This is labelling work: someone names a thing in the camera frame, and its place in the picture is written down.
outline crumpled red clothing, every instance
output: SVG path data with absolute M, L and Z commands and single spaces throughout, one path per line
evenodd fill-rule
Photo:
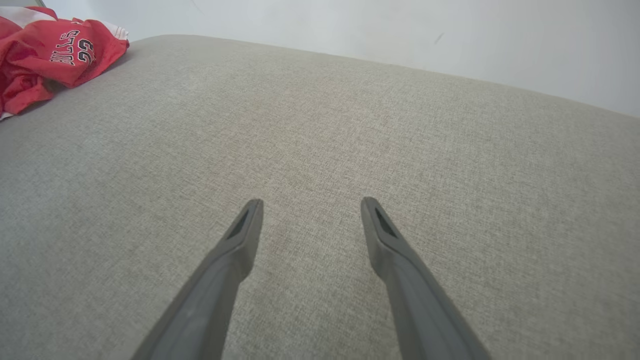
M 74 88 L 100 75 L 127 51 L 127 34 L 48 8 L 0 6 L 0 119 L 51 99 L 47 79 Z

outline wall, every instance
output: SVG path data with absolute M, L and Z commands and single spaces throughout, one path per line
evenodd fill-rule
M 483 79 L 640 117 L 638 0 L 75 2 L 129 30 L 131 40 L 186 33 L 273 44 Z

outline beige textured surface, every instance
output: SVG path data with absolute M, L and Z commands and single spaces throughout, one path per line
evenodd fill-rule
M 205 37 L 0 122 L 0 358 L 136 343 L 252 197 L 227 357 L 397 357 L 375 196 L 497 358 L 640 354 L 640 119 Z

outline red fabric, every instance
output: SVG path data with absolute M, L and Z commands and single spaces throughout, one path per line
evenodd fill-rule
M 29 9 L 57 19 L 51 9 Z M 95 78 L 128 47 L 97 20 L 40 20 L 22 29 L 0 17 L 0 113 L 18 114 L 50 99 L 45 79 L 74 88 Z

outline gray fabric surface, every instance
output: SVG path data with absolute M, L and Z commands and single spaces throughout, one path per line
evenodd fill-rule
M 0 122 L 0 359 L 126 354 L 253 197 L 225 356 L 398 357 L 365 195 L 496 358 L 640 356 L 640 119 L 163 36 Z

